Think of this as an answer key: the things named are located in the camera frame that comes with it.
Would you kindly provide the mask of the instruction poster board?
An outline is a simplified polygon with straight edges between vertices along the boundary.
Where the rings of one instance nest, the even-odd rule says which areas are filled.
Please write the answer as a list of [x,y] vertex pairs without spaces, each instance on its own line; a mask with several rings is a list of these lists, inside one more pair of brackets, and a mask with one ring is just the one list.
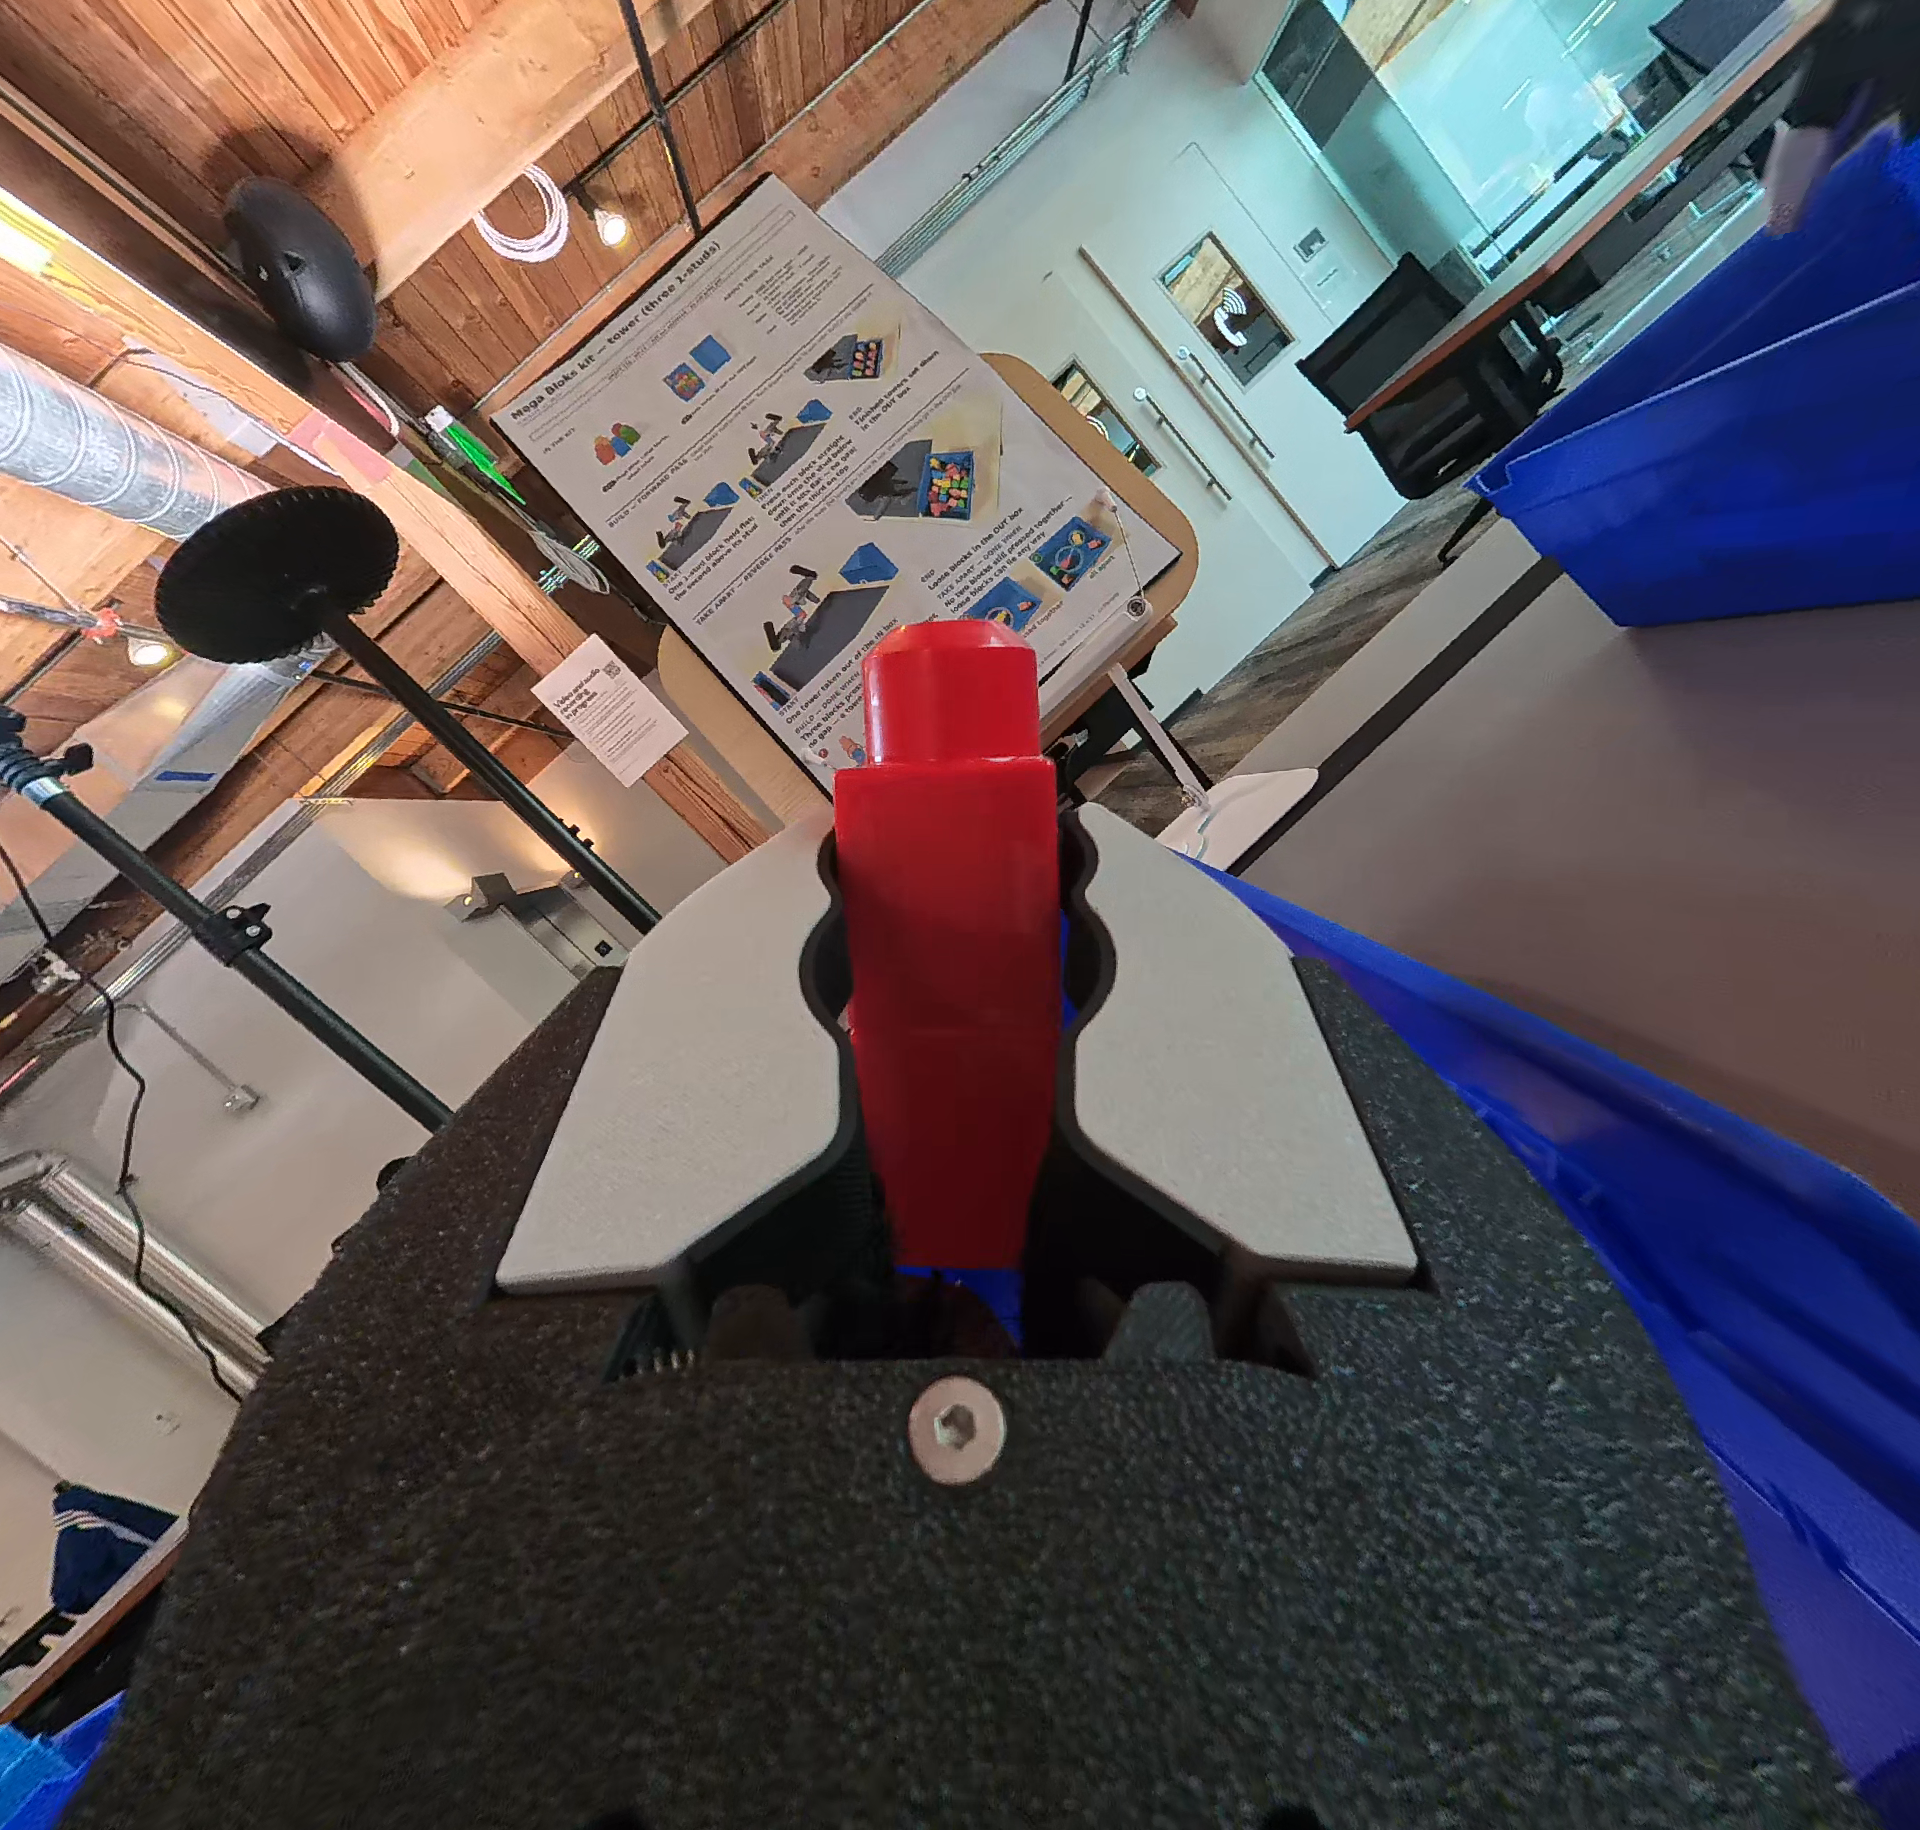
[[1010,630],[1052,723],[1159,620],[1170,508],[1011,369],[760,178],[496,425],[825,795],[890,633]]

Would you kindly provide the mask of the silver air duct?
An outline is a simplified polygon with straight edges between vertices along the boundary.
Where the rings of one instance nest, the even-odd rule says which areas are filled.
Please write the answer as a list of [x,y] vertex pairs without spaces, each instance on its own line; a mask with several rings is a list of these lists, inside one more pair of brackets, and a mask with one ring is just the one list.
[[3,474],[183,542],[270,484],[3,344]]

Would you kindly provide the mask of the white poster stand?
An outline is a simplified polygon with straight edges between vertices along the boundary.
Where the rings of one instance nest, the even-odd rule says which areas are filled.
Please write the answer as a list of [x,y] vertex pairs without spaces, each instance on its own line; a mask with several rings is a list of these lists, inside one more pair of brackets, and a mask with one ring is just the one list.
[[1148,753],[1164,764],[1181,792],[1181,814],[1158,835],[1175,854],[1230,873],[1319,786],[1320,774],[1314,767],[1254,771],[1225,778],[1219,784],[1204,784],[1195,764],[1159,724],[1125,666],[1110,665],[1105,678],[1125,703]]

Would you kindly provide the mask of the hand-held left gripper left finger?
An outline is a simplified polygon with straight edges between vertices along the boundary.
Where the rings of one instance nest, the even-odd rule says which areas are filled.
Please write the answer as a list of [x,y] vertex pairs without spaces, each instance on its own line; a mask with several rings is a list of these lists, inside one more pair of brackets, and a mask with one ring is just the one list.
[[638,1293],[702,1348],[734,1290],[820,1330],[890,1275],[829,809],[676,906],[615,981],[496,1269],[513,1299]]

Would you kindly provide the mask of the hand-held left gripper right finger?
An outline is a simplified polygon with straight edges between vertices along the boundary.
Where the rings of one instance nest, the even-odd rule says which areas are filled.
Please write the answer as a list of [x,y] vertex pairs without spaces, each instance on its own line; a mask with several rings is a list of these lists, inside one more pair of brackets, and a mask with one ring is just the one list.
[[1066,1004],[1023,1240],[1031,1361],[1308,1363],[1292,1296],[1421,1251],[1294,955],[1115,814],[1061,820]]

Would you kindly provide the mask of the black metal pole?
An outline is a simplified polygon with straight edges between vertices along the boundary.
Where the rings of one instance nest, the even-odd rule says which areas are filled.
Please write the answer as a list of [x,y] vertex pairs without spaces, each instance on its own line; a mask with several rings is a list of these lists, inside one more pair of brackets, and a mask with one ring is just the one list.
[[357,615],[392,583],[397,557],[397,527],[369,498],[329,488],[256,495],[175,549],[156,583],[159,622],[187,654],[224,665],[334,643],[569,870],[638,932],[653,929],[660,911],[360,627]]
[[269,911],[216,911],[168,876],[156,860],[116,832],[107,818],[90,809],[66,786],[66,778],[92,767],[92,753],[70,743],[53,759],[38,756],[24,740],[25,718],[3,711],[3,784],[33,808],[49,814],[70,838],[101,857],[120,879],[134,882],[150,902],[181,924],[214,962],[244,977],[256,993],[301,1027],[308,1037],[338,1057],[353,1074],[387,1097],[426,1131],[443,1130],[452,1110],[398,1063],[378,1049],[330,1004],[269,953]]

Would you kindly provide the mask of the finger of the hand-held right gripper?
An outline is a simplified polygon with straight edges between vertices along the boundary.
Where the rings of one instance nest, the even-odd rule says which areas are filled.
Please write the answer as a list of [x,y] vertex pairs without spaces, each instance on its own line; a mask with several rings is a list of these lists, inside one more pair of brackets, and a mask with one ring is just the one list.
[[1818,188],[1863,135],[1857,122],[1777,125],[1763,162],[1763,229],[1792,233],[1802,223]]

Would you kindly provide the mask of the red block tower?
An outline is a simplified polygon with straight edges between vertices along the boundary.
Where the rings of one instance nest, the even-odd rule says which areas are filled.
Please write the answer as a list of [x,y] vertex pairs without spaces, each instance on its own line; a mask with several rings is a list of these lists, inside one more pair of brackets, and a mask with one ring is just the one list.
[[861,665],[834,782],[865,1137],[906,1266],[1016,1271],[1066,1019],[1059,786],[1026,640],[981,618]]

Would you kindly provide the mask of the white paper notice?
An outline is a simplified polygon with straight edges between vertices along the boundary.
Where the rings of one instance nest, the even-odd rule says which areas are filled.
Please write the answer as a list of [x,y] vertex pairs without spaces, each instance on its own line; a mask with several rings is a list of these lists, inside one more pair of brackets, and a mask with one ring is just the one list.
[[674,709],[603,636],[587,639],[535,678],[531,693],[625,788],[641,784],[687,740]]

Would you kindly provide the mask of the silver pipe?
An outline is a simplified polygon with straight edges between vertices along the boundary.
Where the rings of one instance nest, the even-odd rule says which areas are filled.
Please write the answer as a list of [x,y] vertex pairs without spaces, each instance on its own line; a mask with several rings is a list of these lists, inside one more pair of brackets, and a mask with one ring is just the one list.
[[70,1159],[27,1150],[3,1161],[5,1239],[177,1354],[231,1400],[270,1363],[269,1325],[159,1227]]

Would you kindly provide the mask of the wooden top office desk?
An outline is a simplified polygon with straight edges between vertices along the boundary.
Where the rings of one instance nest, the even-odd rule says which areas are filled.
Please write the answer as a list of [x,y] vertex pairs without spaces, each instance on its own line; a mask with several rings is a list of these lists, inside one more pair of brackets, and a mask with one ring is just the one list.
[[1540,303],[1575,268],[1600,274],[1642,251],[1686,204],[1772,137],[1790,100],[1802,52],[1837,0],[1785,0],[1741,48],[1696,86],[1625,158],[1583,193],[1538,239],[1485,284],[1413,354],[1343,428],[1422,383],[1485,329]]

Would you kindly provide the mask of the blue jacket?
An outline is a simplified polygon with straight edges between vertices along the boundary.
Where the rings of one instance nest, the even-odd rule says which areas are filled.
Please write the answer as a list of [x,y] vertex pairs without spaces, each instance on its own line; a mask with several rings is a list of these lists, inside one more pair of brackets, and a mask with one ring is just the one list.
[[134,1498],[61,1480],[52,1496],[52,1610],[79,1617],[134,1570],[181,1515]]

